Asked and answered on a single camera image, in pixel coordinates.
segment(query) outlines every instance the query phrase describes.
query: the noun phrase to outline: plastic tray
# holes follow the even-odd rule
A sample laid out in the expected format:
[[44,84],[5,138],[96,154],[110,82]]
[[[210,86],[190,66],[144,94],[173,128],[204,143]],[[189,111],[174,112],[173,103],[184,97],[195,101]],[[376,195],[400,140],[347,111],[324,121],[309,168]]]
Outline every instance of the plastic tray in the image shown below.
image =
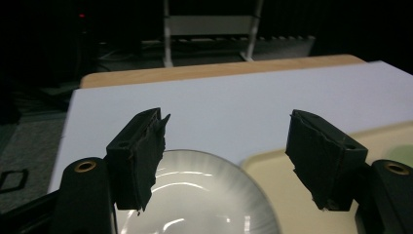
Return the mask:
[[[352,134],[351,137],[369,150],[368,164],[384,158],[395,160],[398,157],[401,160],[397,161],[406,164],[413,160],[413,122]],[[357,203],[353,202],[349,212],[318,210],[311,193],[293,172],[294,167],[284,149],[251,156],[242,167],[268,196],[282,233],[357,233]]]

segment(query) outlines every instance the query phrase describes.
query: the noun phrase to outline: white table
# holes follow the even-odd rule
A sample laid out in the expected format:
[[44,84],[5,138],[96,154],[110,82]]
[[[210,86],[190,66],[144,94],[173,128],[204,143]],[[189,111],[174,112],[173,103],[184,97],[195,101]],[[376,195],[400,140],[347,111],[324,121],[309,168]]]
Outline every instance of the white table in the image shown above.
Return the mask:
[[105,147],[143,110],[171,114],[167,149],[196,149],[235,164],[285,147],[292,109],[346,133],[413,120],[413,77],[383,62],[78,90],[71,101],[50,191],[71,162]]

